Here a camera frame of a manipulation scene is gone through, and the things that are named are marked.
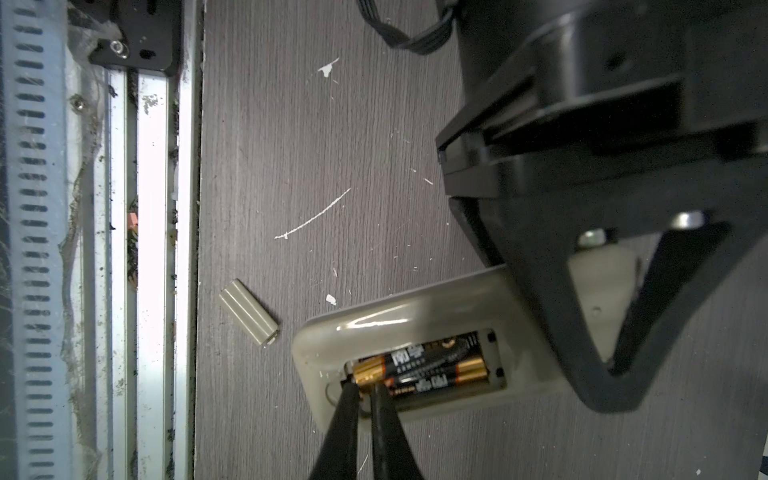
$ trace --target battery compartment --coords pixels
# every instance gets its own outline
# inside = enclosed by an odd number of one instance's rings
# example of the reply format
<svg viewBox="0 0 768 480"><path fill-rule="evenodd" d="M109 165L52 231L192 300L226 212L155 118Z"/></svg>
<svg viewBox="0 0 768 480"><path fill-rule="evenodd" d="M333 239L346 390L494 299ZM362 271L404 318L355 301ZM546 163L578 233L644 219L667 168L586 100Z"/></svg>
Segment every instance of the battery compartment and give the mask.
<svg viewBox="0 0 768 480"><path fill-rule="evenodd" d="M484 395L506 387L505 372L502 367L501 357L498 353L498 340L495 332L492 329L480 329L467 332L464 335L471 335L473 333L479 344L480 355L485 363L487 376L484 379L476 379L467 382L466 384L450 385L442 388L430 389L429 391L424 392L414 392L403 396L394 395L392 400L398 412L422 409L469 396ZM346 371L350 373L349 379L352 379L353 377L351 373L355 369L355 365L365 362L366 360L367 359L360 359L346 365ZM422 380L422 382L429 383L429 378ZM370 398L368 395L363 395L360 415L363 418L370 417Z"/></svg>

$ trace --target black cable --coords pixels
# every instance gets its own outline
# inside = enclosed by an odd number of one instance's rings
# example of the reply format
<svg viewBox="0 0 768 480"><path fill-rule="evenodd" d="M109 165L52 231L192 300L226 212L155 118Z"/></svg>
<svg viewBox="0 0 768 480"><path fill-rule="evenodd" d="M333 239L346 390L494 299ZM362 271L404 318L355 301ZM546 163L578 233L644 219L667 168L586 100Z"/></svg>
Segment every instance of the black cable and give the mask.
<svg viewBox="0 0 768 480"><path fill-rule="evenodd" d="M398 28L382 22L374 0L357 0L357 6L362 18L381 35L390 48L428 55L442 47L451 38L453 32L456 5L446 5L440 15L440 21L413 38Z"/></svg>

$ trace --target slotted metal strip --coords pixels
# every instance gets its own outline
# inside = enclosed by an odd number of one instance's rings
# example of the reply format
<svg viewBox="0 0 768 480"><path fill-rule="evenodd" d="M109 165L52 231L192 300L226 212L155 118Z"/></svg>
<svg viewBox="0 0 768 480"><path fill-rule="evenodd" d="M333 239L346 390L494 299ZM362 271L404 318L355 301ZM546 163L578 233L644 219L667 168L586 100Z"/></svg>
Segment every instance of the slotted metal strip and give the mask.
<svg viewBox="0 0 768 480"><path fill-rule="evenodd" d="M67 236L66 4L2 3L19 478L70 478L59 245Z"/></svg>

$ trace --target metal screw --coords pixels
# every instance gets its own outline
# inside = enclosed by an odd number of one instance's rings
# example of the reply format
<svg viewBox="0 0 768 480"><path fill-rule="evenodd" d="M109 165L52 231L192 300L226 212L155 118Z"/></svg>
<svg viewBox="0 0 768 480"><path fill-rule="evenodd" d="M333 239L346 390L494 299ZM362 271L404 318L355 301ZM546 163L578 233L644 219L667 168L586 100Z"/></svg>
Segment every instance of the metal screw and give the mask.
<svg viewBox="0 0 768 480"><path fill-rule="evenodd" d="M680 212L670 222L672 230L696 230L701 228L707 222L707 218L701 210L692 210L690 212Z"/></svg>
<svg viewBox="0 0 768 480"><path fill-rule="evenodd" d="M580 248L602 247L605 245L605 242L607 242L607 236L605 235L605 230L601 228L587 230L579 235L578 238L578 246Z"/></svg>
<svg viewBox="0 0 768 480"><path fill-rule="evenodd" d="M113 40L109 43L109 48L120 58L128 58L128 46L119 40Z"/></svg>
<svg viewBox="0 0 768 480"><path fill-rule="evenodd" d="M69 104L72 106L72 110L78 114L83 113L88 106L88 104L85 103L85 99L80 95L72 95L69 98Z"/></svg>

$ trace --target orange object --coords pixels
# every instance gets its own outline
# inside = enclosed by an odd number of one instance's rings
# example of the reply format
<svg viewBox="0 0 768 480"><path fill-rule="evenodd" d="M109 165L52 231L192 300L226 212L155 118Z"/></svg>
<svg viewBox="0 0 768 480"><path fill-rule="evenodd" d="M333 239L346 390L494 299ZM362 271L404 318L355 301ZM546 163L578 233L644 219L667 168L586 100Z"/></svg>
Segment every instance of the orange object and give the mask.
<svg viewBox="0 0 768 480"><path fill-rule="evenodd" d="M134 212L128 214L128 229L139 233L139 216Z"/></svg>

